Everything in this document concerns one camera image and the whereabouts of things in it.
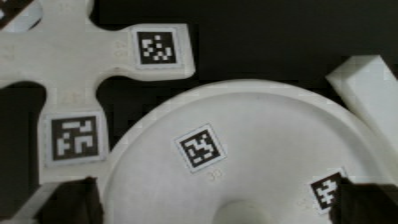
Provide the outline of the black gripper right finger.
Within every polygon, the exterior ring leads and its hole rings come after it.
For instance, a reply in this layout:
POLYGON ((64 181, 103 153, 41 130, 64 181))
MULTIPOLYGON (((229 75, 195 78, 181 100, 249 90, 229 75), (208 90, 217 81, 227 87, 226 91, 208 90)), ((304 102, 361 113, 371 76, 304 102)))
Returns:
POLYGON ((398 224, 398 186, 339 181, 334 224, 398 224))

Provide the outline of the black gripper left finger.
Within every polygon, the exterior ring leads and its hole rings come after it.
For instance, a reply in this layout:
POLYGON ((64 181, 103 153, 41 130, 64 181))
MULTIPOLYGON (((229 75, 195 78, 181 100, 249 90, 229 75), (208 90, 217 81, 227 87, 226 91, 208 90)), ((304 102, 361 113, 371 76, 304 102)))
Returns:
POLYGON ((92 177, 44 183, 16 214, 18 224, 103 224, 103 205, 92 177))

